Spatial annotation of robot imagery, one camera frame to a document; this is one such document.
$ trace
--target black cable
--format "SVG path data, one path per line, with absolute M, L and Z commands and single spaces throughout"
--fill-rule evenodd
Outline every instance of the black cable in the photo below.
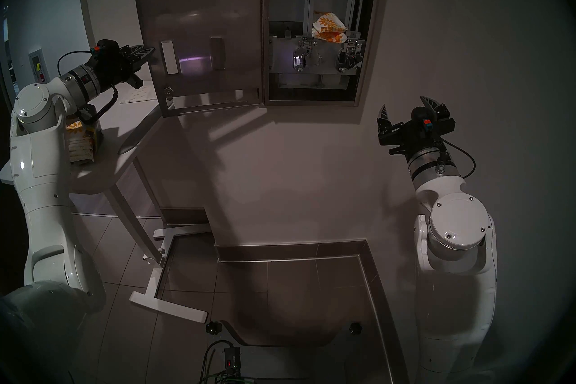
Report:
M 208 373 L 210 373 L 210 366 L 212 365 L 212 358 L 214 357 L 214 353 L 216 353 L 216 349 L 212 350 L 212 353 L 210 353 L 210 359 L 208 360 L 208 366 L 206 367 L 205 377 L 208 376 Z
M 472 165 L 473 165 L 472 170 L 471 170 L 470 173 L 468 173 L 466 176 L 463 176 L 462 179 L 465 180 L 465 179 L 468 178 L 472 173 L 474 173 L 474 170 L 476 170 L 476 161 L 474 161 L 474 158 L 472 158 L 472 155 L 471 155 L 470 153 L 468 153 L 467 151 L 462 150 L 460 147 L 455 146 L 452 142 L 448 142 L 446 139 L 444 139 L 444 138 L 442 138 L 442 137 L 441 137 L 440 139 L 442 139 L 442 141 L 443 141 L 444 143 L 448 144 L 449 146 L 454 147 L 456 150 L 460 150 L 462 153 L 464 153 L 468 158 L 470 158 L 470 159 L 472 160 Z
M 228 344 L 231 347 L 234 347 L 234 344 L 232 344 L 230 341 L 226 341 L 224 339 L 220 339 L 218 341 L 212 342 L 208 346 L 208 348 L 206 349 L 206 352 L 204 353 L 204 360 L 202 361 L 202 369 L 200 370 L 200 381 L 199 382 L 202 382 L 204 380 L 204 368 L 206 367 L 206 357 L 208 357 L 208 352 L 210 351 L 210 349 L 212 347 L 214 347 L 214 345 L 220 344 L 220 343 Z
M 56 69 L 58 70 L 58 76 L 62 75 L 62 73 L 60 72 L 60 60 L 62 60 L 67 55 L 76 54 L 77 52 L 87 52 L 87 53 L 91 54 L 91 51 L 70 51 L 70 52 L 67 52 L 66 54 L 64 54 L 62 57 L 60 57 L 58 59 L 58 63 L 56 64 Z

